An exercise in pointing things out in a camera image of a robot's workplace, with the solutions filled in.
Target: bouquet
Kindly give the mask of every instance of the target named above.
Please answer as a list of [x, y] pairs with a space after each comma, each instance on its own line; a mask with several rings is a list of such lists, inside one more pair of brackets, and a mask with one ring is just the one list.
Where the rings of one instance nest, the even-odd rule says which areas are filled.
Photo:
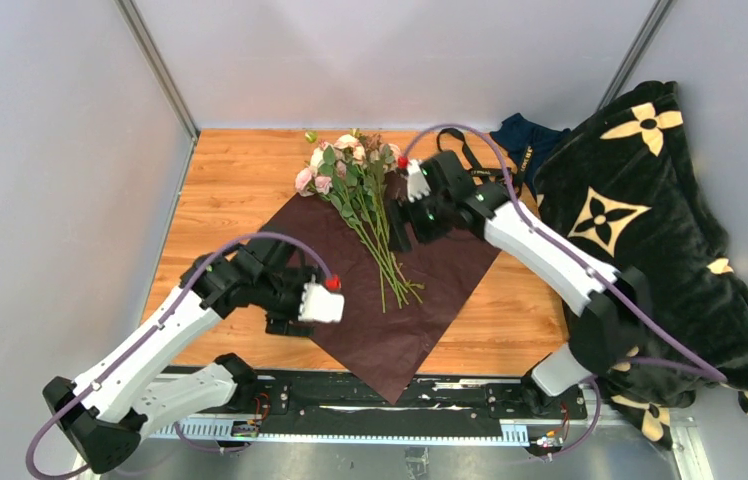
[[407, 280], [394, 253], [389, 250], [389, 223], [383, 196], [386, 173], [394, 170], [400, 149], [383, 143], [380, 135], [362, 135], [359, 129], [342, 135], [335, 143], [318, 140], [315, 132], [306, 139], [316, 144], [306, 167], [295, 178], [295, 189], [304, 197], [318, 195], [333, 204], [359, 241], [380, 267], [380, 296], [386, 312], [386, 285], [398, 308], [409, 304], [410, 295], [421, 302], [424, 285]]

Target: wall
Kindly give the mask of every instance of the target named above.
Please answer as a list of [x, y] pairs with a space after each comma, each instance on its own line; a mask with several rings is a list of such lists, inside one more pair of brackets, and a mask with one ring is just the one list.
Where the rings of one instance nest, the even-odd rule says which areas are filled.
[[[627, 88], [677, 80], [701, 186], [731, 233], [731, 265], [748, 282], [748, 2], [679, 1]], [[715, 478], [748, 479], [748, 418], [735, 393], [705, 392], [693, 414]]]
[[[113, 2], [0, 2], [0, 478], [138, 324], [190, 140]], [[61, 433], [42, 468], [76, 456]]]
[[486, 128], [589, 116], [653, 0], [136, 3], [201, 128]]

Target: wood surface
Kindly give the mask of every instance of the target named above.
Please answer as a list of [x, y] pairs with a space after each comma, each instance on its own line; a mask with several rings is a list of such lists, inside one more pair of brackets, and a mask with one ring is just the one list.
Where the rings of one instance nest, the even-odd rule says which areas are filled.
[[[344, 131], [320, 131], [335, 140]], [[415, 132], [382, 131], [403, 149]], [[481, 140], [469, 145], [484, 166], [496, 166]], [[448, 137], [443, 148], [461, 155]], [[300, 130], [204, 130], [200, 135], [168, 234], [144, 318], [164, 300], [195, 257], [229, 239], [256, 231], [294, 195], [294, 177], [313, 146]], [[436, 151], [435, 135], [413, 150], [413, 158]], [[525, 189], [525, 203], [535, 203]], [[268, 335], [262, 310], [233, 312], [189, 345], [175, 363], [204, 365], [235, 352], [253, 367], [341, 369], [341, 364], [306, 338]], [[501, 254], [459, 316], [421, 366], [425, 373], [518, 375], [564, 342], [560, 300], [513, 257]]]

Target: black blanket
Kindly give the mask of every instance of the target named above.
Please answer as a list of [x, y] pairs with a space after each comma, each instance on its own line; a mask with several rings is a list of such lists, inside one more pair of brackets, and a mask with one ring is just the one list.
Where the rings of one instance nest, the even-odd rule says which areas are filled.
[[[724, 373], [748, 414], [748, 288], [695, 180], [677, 84], [646, 82], [613, 101], [556, 147], [535, 182], [542, 221], [590, 255], [645, 273], [654, 320]], [[653, 334], [638, 355], [688, 363]], [[665, 408], [689, 406], [707, 383], [636, 364], [601, 379], [614, 407], [666, 447]]]

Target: brown sheet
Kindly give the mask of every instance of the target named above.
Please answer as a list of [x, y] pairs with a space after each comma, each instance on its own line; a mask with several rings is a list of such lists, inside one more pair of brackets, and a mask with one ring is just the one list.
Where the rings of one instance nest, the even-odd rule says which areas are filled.
[[265, 226], [312, 246], [340, 276], [341, 323], [317, 328], [312, 340], [391, 403], [456, 318], [492, 265], [498, 250], [470, 233], [454, 231], [398, 254], [404, 275], [423, 283], [423, 304], [397, 308], [387, 287], [383, 314], [377, 263], [329, 202], [295, 196]]

